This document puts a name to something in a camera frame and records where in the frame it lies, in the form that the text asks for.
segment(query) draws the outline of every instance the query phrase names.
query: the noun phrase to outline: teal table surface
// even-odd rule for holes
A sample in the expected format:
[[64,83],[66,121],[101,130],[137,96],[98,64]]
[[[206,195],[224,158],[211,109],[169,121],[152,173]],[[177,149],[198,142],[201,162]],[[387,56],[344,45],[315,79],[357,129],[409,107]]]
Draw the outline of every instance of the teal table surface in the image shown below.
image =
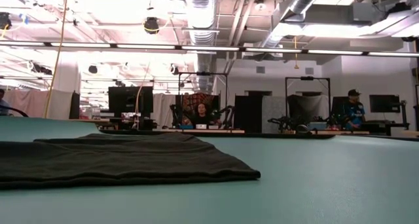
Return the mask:
[[[0,119],[0,129],[1,140],[9,141],[98,133],[88,123],[43,119]],[[262,178],[0,191],[0,223],[419,223],[416,142],[201,139],[261,171]]]

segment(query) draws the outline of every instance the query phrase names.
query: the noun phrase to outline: man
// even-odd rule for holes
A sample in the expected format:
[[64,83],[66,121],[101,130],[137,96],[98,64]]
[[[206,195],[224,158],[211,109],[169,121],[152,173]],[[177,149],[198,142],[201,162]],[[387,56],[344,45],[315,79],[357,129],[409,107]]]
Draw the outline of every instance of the man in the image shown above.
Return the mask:
[[[10,107],[10,105],[3,99],[4,96],[5,96],[5,90],[0,89],[0,105],[5,106],[5,107]],[[8,109],[0,108],[0,116],[8,115],[8,114],[9,114]]]
[[365,122],[365,111],[364,105],[359,102],[360,93],[355,89],[348,92],[349,100],[344,105],[345,113],[345,128],[347,130],[357,130],[361,128],[363,122]]

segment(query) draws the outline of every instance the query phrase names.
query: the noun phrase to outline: dark hair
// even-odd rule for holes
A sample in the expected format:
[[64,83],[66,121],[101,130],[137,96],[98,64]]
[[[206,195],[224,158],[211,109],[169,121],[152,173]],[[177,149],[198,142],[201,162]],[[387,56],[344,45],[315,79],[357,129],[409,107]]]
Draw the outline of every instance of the dark hair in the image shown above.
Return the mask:
[[199,105],[204,105],[204,107],[205,107],[205,115],[209,115],[209,114],[211,113],[211,111],[210,111],[210,107],[209,107],[209,105],[208,105],[208,104],[206,104],[206,103],[199,103],[199,104],[197,104],[197,105],[195,106],[195,108],[194,108],[194,110],[195,110],[195,115],[197,115],[197,114],[198,114],[198,107],[199,107]]

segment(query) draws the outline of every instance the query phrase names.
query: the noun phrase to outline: silver duct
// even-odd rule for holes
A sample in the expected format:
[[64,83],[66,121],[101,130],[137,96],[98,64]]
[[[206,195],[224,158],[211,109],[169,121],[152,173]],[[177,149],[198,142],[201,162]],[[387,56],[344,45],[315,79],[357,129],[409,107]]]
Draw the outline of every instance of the silver duct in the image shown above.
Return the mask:
[[[281,12],[283,15],[280,17],[280,22],[285,19],[285,17],[292,14],[303,14],[310,8],[314,1],[316,0],[289,0],[289,5],[286,8],[285,12]],[[283,35],[281,35],[280,25],[278,24],[272,31],[268,34],[266,39],[262,42],[260,47],[265,48],[275,48],[280,43]]]
[[[185,0],[188,10],[188,25],[190,28],[200,29],[199,31],[190,31],[191,42],[193,45],[211,46],[214,45],[215,33],[202,29],[211,29],[215,24],[215,12],[217,0]],[[215,72],[216,59],[211,54],[197,54],[195,66],[198,71]],[[202,92],[211,92],[213,77],[198,78],[199,90]]]

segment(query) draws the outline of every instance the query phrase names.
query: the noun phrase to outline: baseball cap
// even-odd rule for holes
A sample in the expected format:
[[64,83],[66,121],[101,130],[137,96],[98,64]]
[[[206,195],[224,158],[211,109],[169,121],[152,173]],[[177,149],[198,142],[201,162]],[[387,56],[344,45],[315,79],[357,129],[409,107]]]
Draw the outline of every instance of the baseball cap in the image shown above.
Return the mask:
[[348,96],[359,96],[361,93],[359,93],[357,90],[352,89],[348,92]]

